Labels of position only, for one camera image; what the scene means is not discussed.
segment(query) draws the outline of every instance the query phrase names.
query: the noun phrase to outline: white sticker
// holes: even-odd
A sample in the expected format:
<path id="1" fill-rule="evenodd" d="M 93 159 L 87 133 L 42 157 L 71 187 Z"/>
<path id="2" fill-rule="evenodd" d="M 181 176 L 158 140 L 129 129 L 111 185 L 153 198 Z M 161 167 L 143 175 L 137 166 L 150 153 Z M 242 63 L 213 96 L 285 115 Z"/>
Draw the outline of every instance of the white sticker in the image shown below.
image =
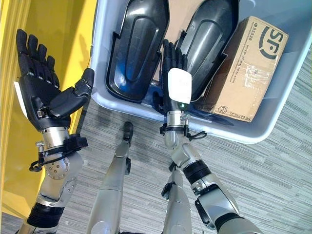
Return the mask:
<path id="1" fill-rule="evenodd" d="M 179 68 L 170 69 L 168 91 L 172 100 L 189 104 L 192 97 L 192 75 Z"/>

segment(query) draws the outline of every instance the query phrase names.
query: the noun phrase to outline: sf express logo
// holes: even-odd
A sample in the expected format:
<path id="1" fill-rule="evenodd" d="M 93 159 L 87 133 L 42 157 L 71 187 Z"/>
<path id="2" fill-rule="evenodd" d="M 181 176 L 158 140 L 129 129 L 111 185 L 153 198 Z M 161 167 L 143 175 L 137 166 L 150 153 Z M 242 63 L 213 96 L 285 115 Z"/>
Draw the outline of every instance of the sf express logo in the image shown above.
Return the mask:
<path id="1" fill-rule="evenodd" d="M 276 59 L 280 42 L 283 40 L 283 34 L 276 32 L 274 29 L 269 31 L 269 29 L 270 28 L 266 26 L 263 30 L 259 41 L 259 49 L 264 57 Z"/>

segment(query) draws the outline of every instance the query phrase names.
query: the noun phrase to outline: robot forearm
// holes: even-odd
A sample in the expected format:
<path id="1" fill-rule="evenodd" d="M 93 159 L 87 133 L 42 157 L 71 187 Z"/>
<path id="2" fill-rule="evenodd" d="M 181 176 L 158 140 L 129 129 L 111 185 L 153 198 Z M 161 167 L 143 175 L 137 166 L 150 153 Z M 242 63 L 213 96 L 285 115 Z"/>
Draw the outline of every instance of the robot forearm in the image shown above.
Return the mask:
<path id="1" fill-rule="evenodd" d="M 44 165 L 45 177 L 36 203 L 18 234 L 56 233 L 59 219 L 76 186 L 76 176 L 82 168 L 82 159 L 76 150 L 86 146 L 85 138 L 69 135 L 65 127 L 47 128 L 42 134 L 44 142 L 37 143 L 38 166 L 31 168 L 39 171 Z"/>
<path id="2" fill-rule="evenodd" d="M 187 125 L 188 117 L 183 111 L 168 112 L 165 144 L 198 195 L 195 205 L 203 223 L 209 229 L 217 229 L 219 234 L 261 234 L 253 223 L 239 216 L 234 198 L 190 144 L 185 131 Z"/>

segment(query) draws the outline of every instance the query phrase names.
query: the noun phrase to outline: robotic arm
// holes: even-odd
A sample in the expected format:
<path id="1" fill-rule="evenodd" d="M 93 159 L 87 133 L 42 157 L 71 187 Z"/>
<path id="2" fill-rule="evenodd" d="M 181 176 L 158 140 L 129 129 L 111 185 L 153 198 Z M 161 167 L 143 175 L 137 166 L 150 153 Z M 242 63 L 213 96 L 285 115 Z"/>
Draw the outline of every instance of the robotic arm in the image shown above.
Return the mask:
<path id="1" fill-rule="evenodd" d="M 160 128 L 160 133 L 164 134 L 165 145 L 170 150 L 173 162 L 183 171 L 194 194 L 198 196 L 195 205 L 203 223 L 211 230 L 216 229 L 219 234 L 261 234 L 262 232 L 253 223 L 239 216 L 236 201 L 190 144 L 192 139 L 204 138 L 207 134 L 201 132 L 192 136 L 189 133 L 190 116 L 184 113 L 185 106 L 191 100 L 189 98 L 188 102 L 185 101 L 185 97 L 190 97 L 190 93 L 185 93 L 187 87 L 179 87 L 186 90 L 181 98 L 179 95 L 175 96 L 176 92 L 172 93 L 169 87 L 173 82 L 170 79 L 177 79 L 179 86 L 188 83 L 186 78 L 185 80 L 181 78 L 187 76 L 183 74 L 187 73 L 187 57 L 167 40 L 164 40 L 163 47 L 162 109 L 166 113 L 167 123 Z M 170 74 L 177 68 L 184 71 Z"/>
<path id="2" fill-rule="evenodd" d="M 15 82 L 19 103 L 24 115 L 43 141 L 36 143 L 38 161 L 29 170 L 45 169 L 45 178 L 31 213 L 17 234 L 55 234 L 59 219 L 76 186 L 76 176 L 82 168 L 77 153 L 86 147 L 87 140 L 79 134 L 69 135 L 70 114 L 90 98 L 94 71 L 87 68 L 81 79 L 65 91 L 59 90 L 54 71 L 55 60 L 46 59 L 46 47 L 34 35 L 19 29 L 16 35 L 21 77 Z"/>

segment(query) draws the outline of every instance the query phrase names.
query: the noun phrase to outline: screw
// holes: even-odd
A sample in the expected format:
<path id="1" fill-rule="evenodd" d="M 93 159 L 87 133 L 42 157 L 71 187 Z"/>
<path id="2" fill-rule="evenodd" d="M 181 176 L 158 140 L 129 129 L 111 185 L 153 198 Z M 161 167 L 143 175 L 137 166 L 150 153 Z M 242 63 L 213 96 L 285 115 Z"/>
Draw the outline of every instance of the screw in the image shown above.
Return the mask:
<path id="1" fill-rule="evenodd" d="M 44 142 L 42 140 L 36 142 L 36 147 L 44 146 Z"/>
<path id="2" fill-rule="evenodd" d="M 197 182 L 195 186 L 197 190 L 200 190 L 203 187 L 200 182 Z"/>

